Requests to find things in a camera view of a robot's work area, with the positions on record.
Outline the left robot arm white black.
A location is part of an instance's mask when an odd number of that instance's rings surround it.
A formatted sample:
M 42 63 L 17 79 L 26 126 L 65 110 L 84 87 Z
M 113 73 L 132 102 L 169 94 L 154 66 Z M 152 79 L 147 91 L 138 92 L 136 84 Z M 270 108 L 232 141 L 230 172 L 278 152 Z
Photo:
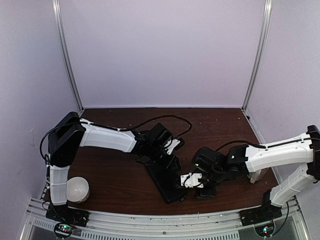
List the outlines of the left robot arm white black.
M 147 157 L 151 166 L 165 174 L 181 169 L 174 151 L 184 145 L 182 138 L 173 134 L 160 122 L 151 129 L 139 131 L 132 128 L 104 126 L 80 118 L 69 112 L 47 133 L 48 154 L 44 156 L 49 166 L 49 189 L 52 213 L 61 222 L 72 218 L 67 203 L 67 178 L 80 147 L 97 147 Z

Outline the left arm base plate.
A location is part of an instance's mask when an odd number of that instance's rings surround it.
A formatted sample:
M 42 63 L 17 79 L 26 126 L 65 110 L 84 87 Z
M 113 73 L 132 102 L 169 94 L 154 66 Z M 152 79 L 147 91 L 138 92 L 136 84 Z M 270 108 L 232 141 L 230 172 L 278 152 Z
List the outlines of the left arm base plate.
M 45 217 L 72 226 L 86 227 L 89 220 L 89 212 L 86 210 L 70 208 L 67 203 L 63 205 L 54 205 L 50 202 Z

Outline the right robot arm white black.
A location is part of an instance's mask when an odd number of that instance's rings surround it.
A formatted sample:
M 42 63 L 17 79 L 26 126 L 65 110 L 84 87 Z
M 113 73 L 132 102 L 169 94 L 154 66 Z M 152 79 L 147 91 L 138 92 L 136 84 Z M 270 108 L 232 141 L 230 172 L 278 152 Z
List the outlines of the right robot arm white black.
M 266 221 L 282 206 L 303 190 L 306 185 L 320 180 L 320 130 L 309 125 L 307 131 L 286 140 L 254 144 L 234 140 L 216 150 L 201 147 L 193 156 L 196 174 L 201 176 L 184 187 L 195 188 L 195 199 L 212 199 L 216 187 L 239 176 L 253 177 L 260 170 L 299 164 L 299 167 L 281 184 L 263 194 L 261 206 L 255 208 L 259 220 Z

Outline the black zip tool case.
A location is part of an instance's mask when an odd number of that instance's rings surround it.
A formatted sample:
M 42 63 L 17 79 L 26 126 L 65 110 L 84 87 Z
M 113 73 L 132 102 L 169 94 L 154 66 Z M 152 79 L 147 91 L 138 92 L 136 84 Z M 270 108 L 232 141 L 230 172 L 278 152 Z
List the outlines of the black zip tool case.
M 138 158 L 135 162 L 145 167 L 166 204 L 182 202 L 186 198 L 187 190 L 175 187 L 175 182 L 179 177 L 177 171 L 165 169 L 151 159 L 141 161 L 141 158 Z

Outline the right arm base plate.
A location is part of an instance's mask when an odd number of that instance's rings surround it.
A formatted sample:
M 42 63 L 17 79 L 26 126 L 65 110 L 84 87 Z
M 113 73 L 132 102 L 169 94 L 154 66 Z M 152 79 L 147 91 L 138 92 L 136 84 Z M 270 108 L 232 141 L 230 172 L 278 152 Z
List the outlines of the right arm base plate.
M 282 207 L 272 205 L 270 200 L 264 202 L 259 207 L 245 209 L 239 212 L 239 217 L 243 227 L 272 221 L 273 219 L 281 216 Z

